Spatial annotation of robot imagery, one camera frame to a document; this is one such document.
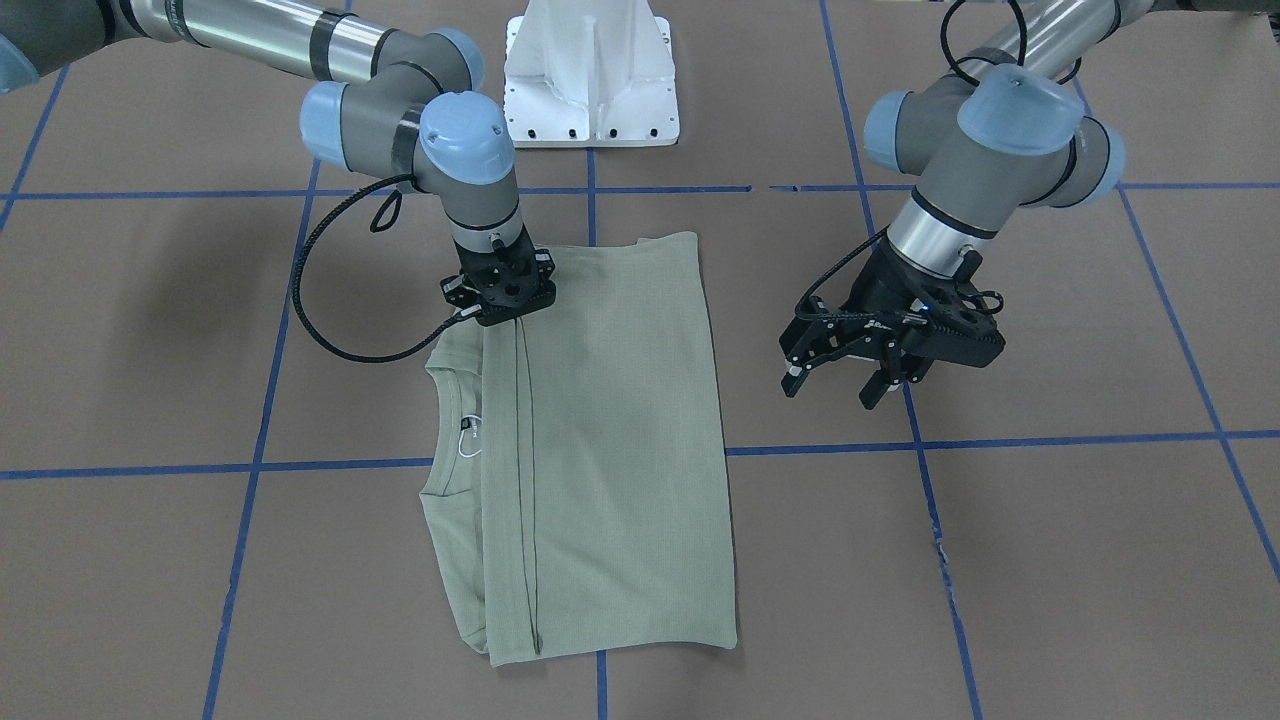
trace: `folded clothing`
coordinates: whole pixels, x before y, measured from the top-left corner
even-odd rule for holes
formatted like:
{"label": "folded clothing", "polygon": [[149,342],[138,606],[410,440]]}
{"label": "folded clothing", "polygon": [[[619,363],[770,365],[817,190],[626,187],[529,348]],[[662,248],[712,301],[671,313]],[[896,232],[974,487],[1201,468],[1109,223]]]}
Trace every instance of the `folded clothing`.
{"label": "folded clothing", "polygon": [[421,501],[458,632],[493,666],[735,647],[698,236],[553,254],[554,305],[454,325],[428,360],[440,436]]}

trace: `light blue joint cap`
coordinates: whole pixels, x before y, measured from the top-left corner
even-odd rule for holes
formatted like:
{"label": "light blue joint cap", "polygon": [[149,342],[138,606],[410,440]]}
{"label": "light blue joint cap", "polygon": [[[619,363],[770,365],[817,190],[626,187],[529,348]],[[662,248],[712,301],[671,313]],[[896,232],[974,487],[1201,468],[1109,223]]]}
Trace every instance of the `light blue joint cap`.
{"label": "light blue joint cap", "polygon": [[901,173],[897,167],[897,117],[909,91],[890,92],[872,105],[863,124],[863,150],[882,168]]}
{"label": "light blue joint cap", "polygon": [[1009,155],[1048,155],[1071,141],[1084,102],[1056,82],[1018,65],[997,65],[956,120],[974,142]]}
{"label": "light blue joint cap", "polygon": [[17,45],[0,35],[0,94],[13,92],[37,82],[40,72],[36,70],[36,65],[31,64]]}
{"label": "light blue joint cap", "polygon": [[1126,159],[1124,140],[1120,138],[1120,133],[1114,128],[1110,128],[1101,122],[1098,124],[1102,126],[1102,131],[1107,133],[1107,169],[1102,172],[1102,179],[1098,181],[1098,187],[1094,187],[1093,192],[1079,202],[1080,205],[1088,205],[1089,202],[1101,200],[1120,183],[1120,176],[1124,174],[1124,164]]}
{"label": "light blue joint cap", "polygon": [[467,72],[471,73],[471,90],[480,90],[484,86],[484,54],[480,53],[480,46],[476,45],[471,36],[462,32],[461,29],[454,29],[452,27],[442,27],[440,29],[431,31],[435,35],[443,35],[462,53],[462,59],[467,61]]}
{"label": "light blue joint cap", "polygon": [[347,155],[342,151],[342,94],[346,90],[344,82],[317,82],[302,99],[298,129],[302,131],[302,143],[312,155],[349,170]]}
{"label": "light blue joint cap", "polygon": [[417,142],[440,172],[467,184],[493,184],[516,167],[502,109],[479,92],[445,92],[428,102]]}

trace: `white plastic base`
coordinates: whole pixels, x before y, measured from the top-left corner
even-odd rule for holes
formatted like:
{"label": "white plastic base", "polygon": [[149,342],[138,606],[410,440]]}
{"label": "white plastic base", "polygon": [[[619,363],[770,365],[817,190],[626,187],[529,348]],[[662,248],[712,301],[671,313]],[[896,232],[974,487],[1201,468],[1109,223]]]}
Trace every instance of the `white plastic base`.
{"label": "white plastic base", "polygon": [[680,138],[671,26],[646,0],[530,0],[507,23],[516,147],[648,147]]}

